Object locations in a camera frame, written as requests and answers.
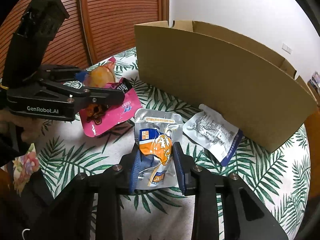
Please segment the silver blue-edged snack pouch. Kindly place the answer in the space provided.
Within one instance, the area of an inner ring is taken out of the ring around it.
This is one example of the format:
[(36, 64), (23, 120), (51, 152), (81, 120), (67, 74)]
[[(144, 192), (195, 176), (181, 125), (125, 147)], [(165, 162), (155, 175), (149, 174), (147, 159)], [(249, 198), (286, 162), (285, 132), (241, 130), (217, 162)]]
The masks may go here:
[(235, 154), (243, 132), (210, 107), (200, 104), (196, 113), (183, 125), (183, 133), (207, 149), (225, 167)]

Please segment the silver orange snack pouch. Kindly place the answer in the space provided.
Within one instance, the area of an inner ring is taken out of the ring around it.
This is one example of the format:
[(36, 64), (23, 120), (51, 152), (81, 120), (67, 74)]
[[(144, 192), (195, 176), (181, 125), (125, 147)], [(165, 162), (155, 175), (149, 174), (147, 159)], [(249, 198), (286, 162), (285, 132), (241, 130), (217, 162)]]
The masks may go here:
[(182, 117), (174, 112), (144, 108), (135, 112), (131, 192), (177, 185), (173, 144), (182, 142), (182, 127)]

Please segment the blue foil candy wrapper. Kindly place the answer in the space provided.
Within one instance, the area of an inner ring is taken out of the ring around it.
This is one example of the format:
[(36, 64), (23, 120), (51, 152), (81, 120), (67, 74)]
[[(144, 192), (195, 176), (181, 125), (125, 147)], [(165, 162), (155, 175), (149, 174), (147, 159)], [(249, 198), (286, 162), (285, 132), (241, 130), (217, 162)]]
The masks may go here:
[(87, 79), (89, 76), (89, 72), (87, 71), (80, 71), (75, 74), (75, 79), (78, 80), (81, 83), (84, 83), (84, 81)]

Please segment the floral quilt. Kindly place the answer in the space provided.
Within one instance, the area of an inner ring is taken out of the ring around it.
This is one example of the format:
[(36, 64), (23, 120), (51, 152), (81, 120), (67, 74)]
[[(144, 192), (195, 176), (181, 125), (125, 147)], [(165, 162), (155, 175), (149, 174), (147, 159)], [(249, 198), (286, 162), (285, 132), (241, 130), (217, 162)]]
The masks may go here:
[(30, 145), (25, 155), (16, 157), (12, 162), (14, 189), (21, 196), (31, 176), (40, 169), (40, 162), (34, 143)]

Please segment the brown cardboard box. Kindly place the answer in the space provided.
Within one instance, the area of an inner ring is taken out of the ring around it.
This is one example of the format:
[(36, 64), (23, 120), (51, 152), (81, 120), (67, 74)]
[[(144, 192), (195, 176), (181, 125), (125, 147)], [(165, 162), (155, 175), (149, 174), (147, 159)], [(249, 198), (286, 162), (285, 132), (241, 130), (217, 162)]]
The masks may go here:
[(267, 46), (199, 21), (135, 26), (139, 77), (193, 106), (216, 110), (272, 152), (317, 109), (295, 68)]

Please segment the pink braised egg packet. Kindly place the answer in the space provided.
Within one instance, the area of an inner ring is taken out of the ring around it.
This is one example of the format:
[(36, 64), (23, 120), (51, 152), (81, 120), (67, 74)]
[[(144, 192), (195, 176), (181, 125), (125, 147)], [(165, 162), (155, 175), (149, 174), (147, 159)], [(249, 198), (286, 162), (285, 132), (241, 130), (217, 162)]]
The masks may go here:
[(107, 106), (91, 103), (86, 109), (79, 112), (84, 133), (88, 137), (102, 135), (117, 124), (134, 117), (135, 112), (142, 108), (142, 104), (128, 79), (122, 77), (116, 82), (115, 66), (116, 59), (109, 58), (106, 63), (90, 71), (89, 76), (82, 83), (87, 87), (118, 89), (125, 93), (124, 101), (119, 105)]

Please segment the wooden louvered wardrobe door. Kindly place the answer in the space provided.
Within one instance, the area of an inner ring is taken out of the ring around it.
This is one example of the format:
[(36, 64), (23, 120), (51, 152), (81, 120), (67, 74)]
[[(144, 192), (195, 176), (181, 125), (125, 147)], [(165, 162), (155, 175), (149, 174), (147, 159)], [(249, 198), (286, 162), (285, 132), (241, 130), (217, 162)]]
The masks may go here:
[[(1, 61), (31, 0), (1, 0)], [(169, 0), (61, 0), (69, 13), (44, 64), (92, 66), (135, 45), (134, 26), (168, 20)]]

